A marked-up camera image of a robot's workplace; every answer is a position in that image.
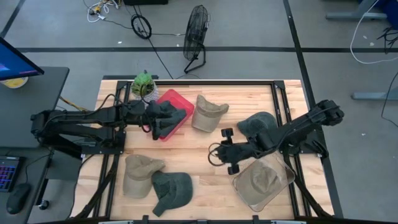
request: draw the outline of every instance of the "white cable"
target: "white cable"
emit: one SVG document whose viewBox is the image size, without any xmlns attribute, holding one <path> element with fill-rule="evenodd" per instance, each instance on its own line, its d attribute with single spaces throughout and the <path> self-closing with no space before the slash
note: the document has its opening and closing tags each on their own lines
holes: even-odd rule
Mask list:
<svg viewBox="0 0 398 224">
<path fill-rule="evenodd" d="M 94 22 L 97 22 L 97 21 L 100 20 L 100 18 L 98 17 L 96 20 L 91 21 L 91 20 L 90 20 L 90 11 L 91 11 L 91 8 L 97 6 L 97 5 L 101 4 L 101 3 L 103 3 L 102 0 L 100 0 L 99 3 L 96 3 L 96 4 L 92 5 L 91 7 L 89 7 L 89 8 L 87 9 L 87 21 L 88 21 L 88 22 L 94 23 Z M 104 5 L 101 7 L 102 9 L 104 9 L 104 12 L 107 13 L 107 14 L 109 13 L 109 7 L 108 7 L 108 5 L 109 5 L 109 6 L 113 6 L 112 3 L 107 2 L 107 3 L 104 3 Z"/>
<path fill-rule="evenodd" d="M 96 4 L 92 5 L 92 6 L 90 6 L 90 7 L 87 9 L 87 21 L 88 21 L 88 22 L 93 23 L 93 22 L 97 22 L 98 20 L 100 20 L 100 18 L 98 18 L 98 19 L 96 19 L 96 20 L 94 20 L 94 21 L 91 21 L 91 20 L 90 20 L 90 11 L 91 11 L 91 8 L 92 8 L 92 7 L 101 4 L 101 2 L 102 2 L 102 1 L 100 1 L 99 3 L 96 3 Z"/>
<path fill-rule="evenodd" d="M 371 64 L 380 63 L 380 62 L 391 62 L 391 61 L 393 61 L 393 60 L 397 60 L 397 59 L 398 59 L 398 57 L 396 57 L 396 58 L 392 58 L 392 59 L 379 60 L 379 61 L 376 61 L 376 62 L 363 62 L 363 61 L 361 61 L 360 59 L 356 58 L 356 57 L 355 57 L 355 54 L 354 54 L 354 52 L 353 52 L 353 43 L 354 43 L 356 31 L 358 31 L 359 25 L 361 24 L 362 20 L 365 18 L 365 15 L 366 15 L 368 12 L 370 12 L 370 10 L 371 10 L 379 1 L 380 1 L 380 0 L 377 0 L 376 2 L 374 2 L 374 4 L 369 8 L 369 10 L 366 11 L 366 12 L 362 15 L 362 18 L 359 20 L 358 25 L 356 25 L 356 28 L 355 28 L 355 31 L 354 31 L 353 39 L 352 39 L 352 41 L 351 41 L 351 44 L 349 45 L 349 49 L 350 49 L 350 51 L 351 51 L 351 54 L 352 54 L 353 57 L 355 58 L 355 60 L 356 60 L 357 62 L 362 63 L 362 64 L 365 64 L 365 65 L 371 65 Z"/>
</svg>

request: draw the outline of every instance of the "red plastic bin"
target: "red plastic bin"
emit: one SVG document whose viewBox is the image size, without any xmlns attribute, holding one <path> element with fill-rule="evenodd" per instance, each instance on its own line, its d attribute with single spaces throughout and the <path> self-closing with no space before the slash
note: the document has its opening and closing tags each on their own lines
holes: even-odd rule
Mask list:
<svg viewBox="0 0 398 224">
<path fill-rule="evenodd" d="M 191 117 L 191 115 L 193 114 L 193 110 L 195 109 L 195 106 L 193 104 L 191 104 L 188 100 L 186 100 L 184 97 L 182 97 L 182 95 L 180 95 L 173 89 L 167 90 L 167 92 L 165 92 L 165 94 L 163 94 L 163 96 L 157 100 L 157 103 L 163 103 L 166 100 L 169 100 L 170 104 L 173 105 L 176 109 L 185 109 L 187 115 L 166 137 L 159 137 L 159 139 L 162 141 L 169 140 L 169 138 L 181 127 L 181 125 L 185 123 L 189 117 Z"/>
</svg>

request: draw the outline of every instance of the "black floor stripe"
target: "black floor stripe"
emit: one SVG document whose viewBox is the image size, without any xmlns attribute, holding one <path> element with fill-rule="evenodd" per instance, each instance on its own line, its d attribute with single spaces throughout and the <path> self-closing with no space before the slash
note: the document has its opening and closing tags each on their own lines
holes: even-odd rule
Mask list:
<svg viewBox="0 0 398 224">
<path fill-rule="evenodd" d="M 183 47 L 156 47 L 157 52 L 182 52 Z M 153 52 L 152 47 L 19 47 L 22 53 L 47 52 Z M 206 47 L 208 52 L 295 52 L 293 47 Z"/>
<path fill-rule="evenodd" d="M 301 48 L 303 53 L 351 53 L 349 48 L 313 48 L 303 47 Z M 354 48 L 353 52 L 356 53 L 384 53 L 384 48 Z M 398 52 L 397 48 L 390 49 L 391 53 Z"/>
<path fill-rule="evenodd" d="M 0 37 L 5 38 L 5 36 L 7 35 L 9 29 L 11 28 L 12 23 L 14 22 L 15 18 L 18 16 L 18 13 L 21 9 L 21 7 L 24 5 L 25 0 L 20 0 L 17 7 L 15 8 L 14 12 L 12 13 L 10 19 L 8 20 L 6 26 L 4 27 L 4 29 L 2 30 Z"/>
<path fill-rule="evenodd" d="M 303 82 L 304 82 L 304 89 L 305 89 L 305 92 L 307 93 L 308 103 L 310 104 L 310 107 L 312 108 L 315 105 L 315 97 L 313 95 L 313 91 L 312 91 L 312 87 L 311 87 L 311 83 L 310 83 L 310 77 L 308 76 L 307 67 L 305 66 L 303 51 L 300 46 L 300 41 L 299 41 L 299 37 L 297 35 L 297 30 L 296 30 L 296 27 L 294 24 L 293 14 L 292 14 L 292 10 L 290 8 L 289 0 L 284 0 L 284 6 L 285 6 L 285 10 L 286 10 L 287 20 L 289 22 L 290 31 L 292 33 L 293 42 L 294 42 L 294 45 L 296 48 L 298 64 L 300 65 L 301 74 L 302 74 L 302 78 L 303 78 Z M 323 168 L 325 171 L 325 177 L 326 177 L 326 181 L 328 184 L 330 200 L 331 200 L 331 203 L 333 206 L 335 216 L 338 218 L 343 218 L 343 210 L 341 209 L 340 199 L 338 196 L 336 182 L 334 179 L 333 170 L 331 168 L 330 160 L 327 158 L 327 159 L 324 159 L 323 161 L 324 161 Z"/>
<path fill-rule="evenodd" d="M 349 48 L 301 48 L 303 53 L 350 53 Z M 152 47 L 19 47 L 22 53 L 153 52 Z M 158 52 L 182 52 L 182 47 L 156 47 Z M 294 47 L 207 47 L 208 52 L 294 52 Z M 384 53 L 383 48 L 357 48 L 356 53 Z"/>
</svg>

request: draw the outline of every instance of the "desk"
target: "desk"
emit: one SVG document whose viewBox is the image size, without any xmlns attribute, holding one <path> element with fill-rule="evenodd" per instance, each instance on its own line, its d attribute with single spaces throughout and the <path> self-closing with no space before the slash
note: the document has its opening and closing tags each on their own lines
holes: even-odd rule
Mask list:
<svg viewBox="0 0 398 224">
<path fill-rule="evenodd" d="M 36 139 L 30 133 L 30 116 L 43 110 L 54 109 L 61 94 L 69 69 L 63 67 L 42 67 L 44 75 L 30 77 L 29 81 L 19 89 L 10 89 L 0 85 L 2 109 L 0 110 L 0 155 L 9 152 L 9 156 L 25 157 L 16 185 L 25 182 L 25 167 L 41 156 L 49 153 L 48 149 L 39 148 Z M 45 172 L 49 158 L 45 157 L 28 169 L 28 183 L 31 185 L 30 194 L 24 209 L 17 215 L 10 215 L 6 211 L 6 203 L 10 193 L 0 193 L 1 223 L 27 223 L 35 204 L 40 186 L 45 179 Z"/>
<path fill-rule="evenodd" d="M 0 85 L 3 99 L 0 110 L 0 146 L 36 147 L 39 144 L 30 133 L 30 116 L 57 105 L 69 68 L 42 67 L 44 75 L 29 77 L 21 88 Z"/>
<path fill-rule="evenodd" d="M 117 80 L 103 80 L 99 89 L 99 106 L 106 95 L 115 93 Z M 217 129 L 212 133 L 204 133 L 191 127 L 190 118 L 167 142 L 153 141 L 150 134 L 141 131 L 137 126 L 128 126 L 126 147 L 121 155 L 114 189 L 111 220 L 141 220 L 143 215 L 149 215 L 150 220 L 250 220 L 258 215 L 262 220 L 292 219 L 292 207 L 288 188 L 274 198 L 263 211 L 253 212 L 238 197 L 231 186 L 234 176 L 227 173 L 226 166 L 213 167 L 207 161 L 208 146 L 223 140 L 220 130 L 234 128 L 234 142 L 245 141 L 246 138 L 238 131 L 236 123 L 259 111 L 267 111 L 275 115 L 271 86 L 261 85 L 252 81 L 250 85 L 242 85 L 242 80 L 224 81 L 217 85 L 214 80 L 167 80 L 157 81 L 159 95 L 173 88 L 188 101 L 195 104 L 198 94 L 217 104 L 228 103 L 229 111 L 223 115 Z M 300 80 L 284 80 L 287 99 L 292 118 L 307 112 L 307 104 Z M 281 93 L 280 107 L 283 108 Z M 113 100 L 108 100 L 105 106 L 112 106 Z M 123 195 L 123 177 L 125 158 L 130 154 L 142 154 L 165 161 L 164 172 L 187 172 L 193 180 L 192 201 L 178 209 L 167 210 L 160 218 L 152 213 L 158 199 L 154 189 L 146 198 L 135 199 Z M 72 216 L 82 210 L 89 201 L 98 185 L 102 155 L 94 156 L 80 171 L 75 191 L 75 206 Z M 314 154 L 302 154 L 302 169 L 309 191 L 318 203 L 328 212 L 333 213 L 331 200 L 326 185 L 325 174 L 320 158 Z M 243 161 L 247 166 L 252 160 Z M 300 214 L 304 215 L 300 192 L 296 190 Z M 102 199 L 99 215 L 104 215 L 106 200 Z"/>
</svg>

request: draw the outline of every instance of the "monitor screen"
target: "monitor screen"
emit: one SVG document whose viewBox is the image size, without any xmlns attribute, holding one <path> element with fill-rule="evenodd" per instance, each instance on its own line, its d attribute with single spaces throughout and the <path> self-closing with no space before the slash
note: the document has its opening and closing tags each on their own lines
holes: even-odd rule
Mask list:
<svg viewBox="0 0 398 224">
<path fill-rule="evenodd" d="M 0 38 L 0 80 L 43 74 L 38 66 Z"/>
</svg>

